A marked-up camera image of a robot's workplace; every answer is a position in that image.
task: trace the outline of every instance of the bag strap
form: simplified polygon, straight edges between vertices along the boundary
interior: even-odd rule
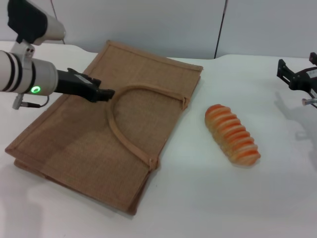
[[[165,88],[153,86],[146,83],[138,83],[138,84],[131,84],[117,90],[114,97],[107,104],[107,108],[106,108],[107,118],[108,118],[110,129],[113,132],[113,134],[131,153],[133,153],[140,160],[142,160],[146,165],[148,165],[150,167],[150,171],[152,171],[152,170],[155,170],[159,166],[159,156],[149,155],[148,153],[146,153],[145,151],[141,150],[136,145],[134,145],[131,141],[129,141],[118,128],[114,115],[113,115],[114,106],[119,101],[120,97],[124,95],[125,93],[127,93],[128,91],[137,90],[137,89],[153,91],[153,92],[180,100],[183,102],[183,110],[187,108],[190,102],[190,99],[186,98],[185,96],[181,94],[167,90]]]

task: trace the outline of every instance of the white tabletop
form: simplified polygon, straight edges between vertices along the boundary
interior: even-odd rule
[[[11,47],[0,42],[1,50]],[[52,44],[35,53],[77,71],[95,55]],[[317,110],[301,106],[308,95],[276,77],[279,59],[178,59],[204,71],[134,217],[16,168],[4,149],[45,108],[15,111],[15,95],[0,93],[0,238],[315,238]],[[312,66],[308,59],[284,60],[293,71]],[[262,157],[253,168],[232,166],[206,129],[205,111],[217,103],[229,106],[255,138]]]

